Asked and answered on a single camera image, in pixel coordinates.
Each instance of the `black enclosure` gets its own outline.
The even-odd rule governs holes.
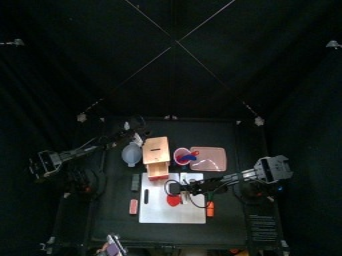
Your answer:
[[[197,136],[233,150],[232,172],[266,154],[289,157],[294,177],[276,208],[292,255],[340,255],[342,48],[326,45],[342,43],[342,1],[4,0],[0,14],[2,255],[45,255],[54,232],[67,247],[81,233],[103,242],[102,202],[62,209],[63,182],[34,183],[28,159],[135,114],[157,134],[174,124],[210,131],[208,141]],[[248,237],[249,225],[237,232]],[[222,249],[221,238],[205,247]]]

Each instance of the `table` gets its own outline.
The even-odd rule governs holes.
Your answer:
[[[109,120],[113,129],[122,120]],[[266,155],[264,130],[253,122],[218,120],[147,120],[154,137],[167,136],[170,153],[179,147],[224,147],[228,154],[228,171],[203,172],[205,178],[250,169],[256,161]],[[107,152],[105,171],[107,189],[101,198],[94,221],[93,240],[103,240],[107,233],[121,234],[122,241],[130,245],[155,247],[173,245],[178,247],[233,248],[246,246],[246,220],[244,206],[233,192],[216,196],[216,216],[205,225],[139,223],[139,216],[129,214],[130,200],[139,199],[141,194],[131,192],[133,174],[145,173],[143,163],[129,168],[121,158],[119,145]],[[183,171],[170,166],[170,172]]]

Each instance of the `gray object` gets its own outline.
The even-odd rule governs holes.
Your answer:
[[[135,164],[142,160],[143,153],[142,148],[137,143],[131,142],[126,146],[122,153],[123,161],[129,164],[129,167],[135,167]]]

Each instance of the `red object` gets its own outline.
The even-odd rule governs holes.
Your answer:
[[[181,196],[179,195],[177,195],[177,196],[167,195],[166,200],[167,200],[167,203],[173,207],[175,207],[175,206],[178,206],[181,204]]]
[[[138,212],[138,200],[137,199],[131,199],[130,214],[137,214],[137,212]]]

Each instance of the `black cloth backdrop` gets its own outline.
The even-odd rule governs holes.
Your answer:
[[[342,40],[341,1],[236,1],[183,41],[228,86],[173,39],[229,1],[133,3],[171,39],[126,1],[2,1],[0,40],[27,45],[0,46],[0,254],[38,255],[50,238],[59,188],[24,168],[37,152],[71,148],[94,102],[107,97],[102,115],[253,118],[238,96],[266,118],[272,154],[292,159],[281,209],[293,255],[338,255],[342,51],[325,45]]]

